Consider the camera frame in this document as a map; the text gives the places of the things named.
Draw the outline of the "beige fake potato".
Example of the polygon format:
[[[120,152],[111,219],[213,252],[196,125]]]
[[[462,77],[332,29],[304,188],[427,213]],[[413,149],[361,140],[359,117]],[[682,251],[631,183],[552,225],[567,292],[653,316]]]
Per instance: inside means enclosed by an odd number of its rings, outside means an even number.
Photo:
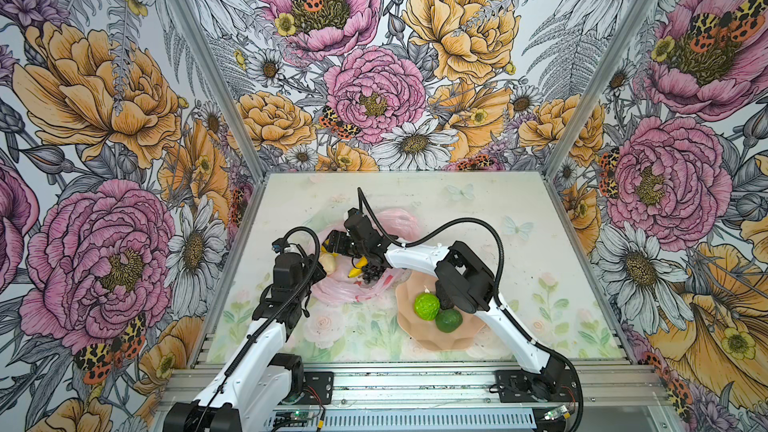
[[[336,256],[332,253],[322,252],[318,261],[327,275],[333,274],[337,269]]]

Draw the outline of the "pink plastic bag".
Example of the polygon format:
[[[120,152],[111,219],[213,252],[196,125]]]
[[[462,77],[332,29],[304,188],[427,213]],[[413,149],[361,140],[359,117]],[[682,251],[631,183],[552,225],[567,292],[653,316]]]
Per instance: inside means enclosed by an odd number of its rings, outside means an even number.
[[[404,209],[384,209],[377,211],[376,215],[386,231],[391,235],[398,236],[402,241],[410,242],[421,237],[419,222]],[[377,299],[411,275],[409,270],[387,269],[377,283],[366,285],[348,277],[351,269],[349,257],[335,256],[337,260],[336,271],[331,275],[326,274],[323,280],[311,288],[312,296],[328,306],[341,306]]]

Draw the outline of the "green fake lime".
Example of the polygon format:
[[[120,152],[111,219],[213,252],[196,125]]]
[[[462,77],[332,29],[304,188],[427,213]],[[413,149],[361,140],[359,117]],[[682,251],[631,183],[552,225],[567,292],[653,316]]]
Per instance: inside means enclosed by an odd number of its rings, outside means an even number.
[[[424,321],[434,321],[441,310],[439,298],[431,293],[418,294],[413,301],[413,311]]]

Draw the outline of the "pink scalloped bowl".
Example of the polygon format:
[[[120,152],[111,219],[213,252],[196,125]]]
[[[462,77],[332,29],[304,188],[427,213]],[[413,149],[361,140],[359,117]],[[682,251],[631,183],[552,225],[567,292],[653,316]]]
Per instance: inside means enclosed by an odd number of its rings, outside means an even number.
[[[397,322],[401,329],[423,348],[433,351],[459,351],[468,349],[474,342],[475,336],[486,328],[485,324],[474,315],[459,309],[453,317],[460,315],[461,323],[450,332],[444,332],[438,327],[438,319],[432,321],[421,318],[414,309],[414,303],[419,295],[436,294],[437,279],[420,272],[412,272],[410,277],[398,285],[395,291],[397,299]]]

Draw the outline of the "dark green fake fruit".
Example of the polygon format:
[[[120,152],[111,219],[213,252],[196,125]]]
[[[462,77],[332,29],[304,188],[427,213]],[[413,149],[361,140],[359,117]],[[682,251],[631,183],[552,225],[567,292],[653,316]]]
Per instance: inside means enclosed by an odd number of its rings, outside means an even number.
[[[463,315],[456,309],[441,310],[435,317],[435,325],[443,333],[453,333],[463,324],[463,321]]]

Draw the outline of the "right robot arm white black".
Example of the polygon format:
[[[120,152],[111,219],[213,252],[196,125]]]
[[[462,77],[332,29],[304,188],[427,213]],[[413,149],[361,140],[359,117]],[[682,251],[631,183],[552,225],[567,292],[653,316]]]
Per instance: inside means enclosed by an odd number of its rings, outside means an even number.
[[[492,271],[462,241],[430,245],[428,241],[460,224],[487,230],[498,247],[497,270]],[[366,260],[368,268],[410,269],[432,275],[454,306],[479,318],[513,354],[522,370],[522,391],[539,401],[553,400],[562,391],[583,397],[581,382],[572,362],[541,343],[528,331],[503,299],[499,290],[504,269],[504,247],[496,230],[475,218],[451,220],[426,237],[404,242],[385,231],[379,221],[359,209],[348,211],[342,231],[332,231],[322,243],[325,251],[352,258],[356,265]]]

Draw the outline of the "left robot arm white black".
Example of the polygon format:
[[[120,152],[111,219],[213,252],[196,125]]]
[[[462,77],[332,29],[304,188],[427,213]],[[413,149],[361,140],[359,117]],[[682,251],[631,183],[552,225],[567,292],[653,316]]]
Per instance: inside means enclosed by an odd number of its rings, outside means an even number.
[[[272,283],[262,292],[237,352],[190,402],[176,402],[163,431],[259,431],[273,409],[301,393],[303,362],[283,347],[309,315],[311,287],[325,277],[314,254],[288,236],[273,242]]]

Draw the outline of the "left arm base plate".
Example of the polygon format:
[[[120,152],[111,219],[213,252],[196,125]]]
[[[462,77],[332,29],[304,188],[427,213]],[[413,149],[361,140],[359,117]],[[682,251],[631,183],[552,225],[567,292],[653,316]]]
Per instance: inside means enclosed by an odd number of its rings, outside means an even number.
[[[282,405],[329,405],[332,402],[335,374],[333,372],[305,372],[301,383],[291,385]]]

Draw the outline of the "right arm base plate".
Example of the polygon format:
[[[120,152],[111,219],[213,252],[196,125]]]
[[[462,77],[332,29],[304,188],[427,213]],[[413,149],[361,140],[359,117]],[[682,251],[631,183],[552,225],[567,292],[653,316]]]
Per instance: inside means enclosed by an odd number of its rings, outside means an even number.
[[[575,375],[564,370],[554,381],[523,370],[497,370],[488,387],[502,403],[575,403],[579,398]]]

